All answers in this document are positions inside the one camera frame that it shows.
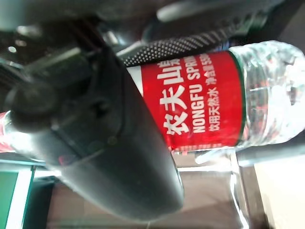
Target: black plastic object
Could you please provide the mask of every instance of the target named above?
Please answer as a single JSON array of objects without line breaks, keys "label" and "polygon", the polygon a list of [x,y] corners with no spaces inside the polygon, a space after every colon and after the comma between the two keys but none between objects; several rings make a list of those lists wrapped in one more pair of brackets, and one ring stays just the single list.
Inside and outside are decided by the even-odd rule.
[{"label": "black plastic object", "polygon": [[[150,221],[179,210],[183,187],[171,153],[94,25],[84,20],[42,28],[33,42],[52,40],[56,48],[23,65],[28,79],[8,95],[11,123],[5,131],[16,136],[13,147],[45,160],[68,186],[118,216]],[[61,43],[57,34],[70,42]]]}]

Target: dark plastic part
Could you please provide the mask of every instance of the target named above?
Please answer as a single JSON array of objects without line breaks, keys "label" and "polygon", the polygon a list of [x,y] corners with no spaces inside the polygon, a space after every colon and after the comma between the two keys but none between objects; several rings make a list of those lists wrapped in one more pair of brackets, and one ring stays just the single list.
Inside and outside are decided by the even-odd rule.
[{"label": "dark plastic part", "polygon": [[45,160],[48,168],[61,172],[68,186],[118,216],[150,221],[179,210],[179,174],[129,73],[108,47],[87,64],[79,55],[84,53],[72,58],[55,52],[52,60],[60,61],[42,58],[24,67],[33,81],[59,92],[60,106],[50,113],[51,127],[39,131],[30,126],[20,129],[16,120],[23,119],[11,106],[12,123],[6,131],[30,136],[31,149],[19,152],[30,151]]},{"label": "dark plastic part", "polygon": [[305,1],[287,0],[270,15],[261,31],[251,33],[248,42],[277,40],[298,47],[305,52]]},{"label": "dark plastic part", "polygon": [[1,0],[0,29],[77,18],[93,13],[100,5],[101,0]]},{"label": "dark plastic part", "polygon": [[284,0],[183,0],[158,10],[157,17],[145,29],[146,42],[186,37],[199,32],[239,23],[261,11],[268,11]]}]

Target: red bottle label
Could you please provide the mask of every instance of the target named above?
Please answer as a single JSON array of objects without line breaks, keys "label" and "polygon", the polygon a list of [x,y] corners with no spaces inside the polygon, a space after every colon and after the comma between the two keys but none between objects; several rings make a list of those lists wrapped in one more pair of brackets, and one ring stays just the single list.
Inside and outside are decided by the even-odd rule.
[{"label": "red bottle label", "polygon": [[237,145],[244,82],[230,52],[141,66],[143,96],[171,150]]}]

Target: plastic water bottle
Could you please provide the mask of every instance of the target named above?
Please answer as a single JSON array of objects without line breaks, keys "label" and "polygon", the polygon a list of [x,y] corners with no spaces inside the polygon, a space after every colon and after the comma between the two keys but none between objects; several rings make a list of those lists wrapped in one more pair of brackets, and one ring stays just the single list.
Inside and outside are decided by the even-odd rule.
[{"label": "plastic water bottle", "polygon": [[173,151],[282,143],[305,128],[305,57],[290,44],[254,43],[128,71]]},{"label": "plastic water bottle", "polygon": [[305,128],[305,57],[269,41],[229,49],[242,68],[246,121],[238,146],[288,141]]}]

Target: clear plastic bottle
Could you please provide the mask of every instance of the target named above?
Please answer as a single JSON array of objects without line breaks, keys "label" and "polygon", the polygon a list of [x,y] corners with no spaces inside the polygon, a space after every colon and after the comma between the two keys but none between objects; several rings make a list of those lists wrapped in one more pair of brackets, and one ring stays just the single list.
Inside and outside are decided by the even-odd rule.
[{"label": "clear plastic bottle", "polygon": [[238,147],[288,141],[305,128],[305,57],[268,41],[229,49],[242,69],[246,121]]},{"label": "clear plastic bottle", "polygon": [[[277,41],[231,47],[229,51],[229,53],[207,53],[128,69],[170,149],[179,152],[276,144],[288,141],[304,130],[305,57],[302,51],[290,44]],[[209,72],[211,69],[207,70],[207,67],[212,67],[213,72]],[[232,68],[240,69],[239,73],[232,72]],[[179,79],[174,82],[177,70],[180,71]],[[211,75],[214,77],[214,82],[207,82],[206,77]],[[244,86],[241,89],[233,86],[242,81]],[[191,84],[200,84],[203,88],[195,98],[190,94],[191,91],[187,91]],[[174,92],[178,91],[179,87],[183,90],[177,96]],[[209,132],[213,130],[209,129],[211,121],[208,109],[211,105],[208,100],[213,97],[206,92],[212,91],[213,87],[219,90],[218,118],[221,117],[219,121],[221,127],[217,133]],[[239,90],[243,94],[242,106],[245,106],[242,118],[234,115],[239,114],[236,113],[235,108],[241,106],[237,104],[240,101],[233,100],[236,94],[240,93]],[[181,108],[174,104],[175,101],[167,101],[175,106],[175,109],[172,107],[171,115],[173,117],[176,115],[176,118],[182,112],[187,114],[184,114],[185,117],[193,118],[193,111],[189,109],[192,107],[192,101],[199,97],[205,100],[206,131],[204,133],[199,135],[192,132],[194,122],[187,119],[184,119],[187,123],[184,124],[187,126],[185,133],[166,132],[163,124],[164,113],[167,114],[171,110],[169,107],[164,108],[164,102],[159,103],[159,99],[160,101],[164,98],[168,99],[169,96],[172,99],[173,95],[181,96],[179,99],[183,103],[180,100],[179,102],[184,104]],[[190,97],[189,95],[193,99],[191,102],[187,98]],[[230,112],[232,115],[228,119],[225,115]],[[235,123],[238,120],[244,122],[244,127],[241,126],[241,129],[236,128]],[[233,130],[238,130],[240,135],[236,137],[236,132],[233,133]],[[226,139],[233,138],[237,139],[237,142],[224,143],[228,142]]]}]

